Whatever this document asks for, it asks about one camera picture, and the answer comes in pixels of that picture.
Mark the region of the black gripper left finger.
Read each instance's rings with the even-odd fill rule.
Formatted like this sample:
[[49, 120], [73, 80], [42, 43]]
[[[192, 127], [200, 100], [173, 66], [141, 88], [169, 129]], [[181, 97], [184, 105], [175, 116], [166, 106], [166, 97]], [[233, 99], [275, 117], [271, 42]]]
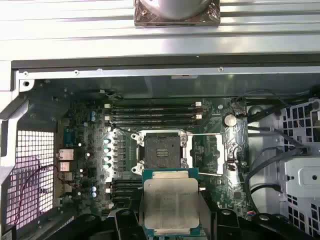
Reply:
[[138, 221], [142, 192], [134, 192], [129, 208], [117, 209], [102, 220], [83, 214], [47, 237], [48, 240], [142, 240], [143, 227]]

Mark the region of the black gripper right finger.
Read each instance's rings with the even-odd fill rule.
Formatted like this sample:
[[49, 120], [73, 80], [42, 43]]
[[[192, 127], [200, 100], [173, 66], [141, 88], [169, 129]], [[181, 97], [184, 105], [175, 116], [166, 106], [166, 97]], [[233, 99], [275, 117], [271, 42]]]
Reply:
[[219, 208], [209, 192], [199, 193], [199, 222], [209, 240], [308, 240], [310, 236], [282, 215], [259, 213], [246, 220]]

